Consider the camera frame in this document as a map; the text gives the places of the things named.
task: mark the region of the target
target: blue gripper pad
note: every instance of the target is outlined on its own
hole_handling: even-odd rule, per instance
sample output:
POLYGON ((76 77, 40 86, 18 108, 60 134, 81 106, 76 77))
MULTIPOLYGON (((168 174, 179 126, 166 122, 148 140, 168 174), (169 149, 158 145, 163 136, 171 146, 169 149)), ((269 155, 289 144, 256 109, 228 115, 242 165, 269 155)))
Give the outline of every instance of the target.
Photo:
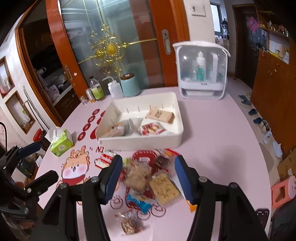
POLYGON ((182 155, 178 155, 175 158, 175 170, 183 189, 185 198, 193 204, 193 189, 197 187, 197 182, 182 155))
POLYGON ((122 157, 120 155, 116 155, 107 169, 108 170, 101 181, 101 189, 105 191, 104 203, 106 204, 113 197, 122 170, 122 157))

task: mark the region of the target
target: door handle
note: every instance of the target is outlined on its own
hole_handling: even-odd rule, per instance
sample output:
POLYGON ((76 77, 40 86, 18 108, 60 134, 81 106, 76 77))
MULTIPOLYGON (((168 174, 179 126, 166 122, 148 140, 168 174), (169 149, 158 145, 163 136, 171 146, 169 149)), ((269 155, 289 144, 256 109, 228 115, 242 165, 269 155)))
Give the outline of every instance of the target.
POLYGON ((69 67, 67 65, 65 65, 65 70, 66 70, 66 73, 68 74, 70 80, 72 81, 73 80, 73 77, 72 77, 71 72, 69 70, 69 67))
POLYGON ((171 44, 170 44, 170 36, 168 34, 168 31, 166 29, 163 29, 161 31, 161 34, 163 36, 163 45, 165 47, 165 53, 167 55, 170 55, 172 53, 171 44))

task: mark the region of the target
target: screw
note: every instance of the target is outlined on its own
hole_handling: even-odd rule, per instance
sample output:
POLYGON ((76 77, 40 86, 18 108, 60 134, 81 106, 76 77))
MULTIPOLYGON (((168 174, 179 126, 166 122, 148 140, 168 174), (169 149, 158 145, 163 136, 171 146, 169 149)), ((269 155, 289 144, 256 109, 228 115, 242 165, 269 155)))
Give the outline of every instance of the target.
POLYGON ((236 183, 230 183, 230 187, 236 189, 238 188, 238 185, 236 183))
POLYGON ((206 183, 207 182, 207 178, 206 177, 199 177, 198 179, 201 183, 206 183))
POLYGON ((99 177, 97 177, 97 176, 94 176, 91 178, 92 183, 96 183, 98 180, 99 180, 99 177))
POLYGON ((29 209, 27 207, 24 208, 24 213, 28 214, 29 213, 29 209))
POLYGON ((61 184, 59 185, 59 187, 60 187, 61 189, 65 189, 67 186, 68 186, 67 183, 61 183, 61 184))

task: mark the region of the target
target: pink stool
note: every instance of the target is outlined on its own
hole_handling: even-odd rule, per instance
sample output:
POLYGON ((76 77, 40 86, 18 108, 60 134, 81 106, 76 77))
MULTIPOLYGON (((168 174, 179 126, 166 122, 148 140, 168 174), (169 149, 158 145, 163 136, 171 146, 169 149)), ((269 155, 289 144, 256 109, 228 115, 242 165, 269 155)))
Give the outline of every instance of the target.
POLYGON ((296 178, 295 176, 290 176, 285 181, 282 181, 271 187, 271 200, 272 200, 271 208, 272 209, 279 208, 284 203, 292 200, 295 197, 295 195, 296 195, 296 178), (284 197, 279 201, 276 201, 277 196, 275 194, 275 191, 282 187, 284 187, 284 190, 285 190, 284 197))

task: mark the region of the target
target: wooden lid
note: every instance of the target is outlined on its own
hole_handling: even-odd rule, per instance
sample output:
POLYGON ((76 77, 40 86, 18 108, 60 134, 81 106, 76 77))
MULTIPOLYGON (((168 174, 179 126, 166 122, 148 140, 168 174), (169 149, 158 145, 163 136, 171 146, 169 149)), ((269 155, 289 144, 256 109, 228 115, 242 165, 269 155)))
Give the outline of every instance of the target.
POLYGON ((130 78, 132 78, 134 76, 135 76, 134 73, 128 73, 128 74, 125 74, 125 75, 121 76, 121 80, 128 80, 128 79, 130 79, 130 78))

